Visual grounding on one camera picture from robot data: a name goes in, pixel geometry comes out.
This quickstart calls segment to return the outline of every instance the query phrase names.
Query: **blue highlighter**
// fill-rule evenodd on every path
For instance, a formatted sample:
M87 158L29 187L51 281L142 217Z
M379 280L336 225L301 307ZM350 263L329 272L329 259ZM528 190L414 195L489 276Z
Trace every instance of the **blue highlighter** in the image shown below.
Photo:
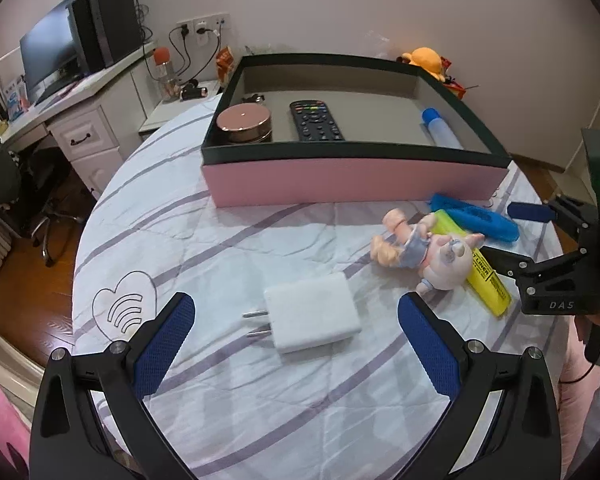
M432 211L444 209L461 228L474 233L482 233L504 242L515 242L520 238L520 231L515 222L483 207L438 193L432 197L430 206Z

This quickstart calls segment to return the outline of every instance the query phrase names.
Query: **drawer handle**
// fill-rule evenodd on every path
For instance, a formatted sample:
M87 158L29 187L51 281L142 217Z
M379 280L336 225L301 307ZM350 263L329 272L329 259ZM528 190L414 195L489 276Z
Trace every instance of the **drawer handle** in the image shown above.
M85 140L87 140L89 137L91 137L91 134L86 134L86 136L84 137L84 139L80 139L80 140L75 140L75 139L71 139L70 144L72 146L77 146L78 144L82 144Z

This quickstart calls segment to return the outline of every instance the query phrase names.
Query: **blue cap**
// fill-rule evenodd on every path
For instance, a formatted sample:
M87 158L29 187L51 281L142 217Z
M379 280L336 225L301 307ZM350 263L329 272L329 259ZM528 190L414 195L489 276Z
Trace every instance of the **blue cap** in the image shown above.
M425 126L429 126L429 123L433 119L439 119L439 118L440 118L440 114L438 113L438 111L435 108L427 108L426 110L424 110L422 112L422 122L424 123Z

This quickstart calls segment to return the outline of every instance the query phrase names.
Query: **bottle with red cap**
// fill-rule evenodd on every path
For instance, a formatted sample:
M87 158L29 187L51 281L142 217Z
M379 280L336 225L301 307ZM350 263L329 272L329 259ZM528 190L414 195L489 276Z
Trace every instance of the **bottle with red cap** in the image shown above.
M175 101L180 95L180 84L176 76L169 49L160 46L154 50L155 67L158 71L160 94L165 102Z

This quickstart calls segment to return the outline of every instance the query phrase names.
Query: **monitor screen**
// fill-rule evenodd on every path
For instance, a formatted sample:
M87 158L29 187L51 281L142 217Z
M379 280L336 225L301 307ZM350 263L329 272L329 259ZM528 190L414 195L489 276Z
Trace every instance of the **monitor screen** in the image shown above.
M27 91L77 57L67 11L71 1L57 4L20 40Z

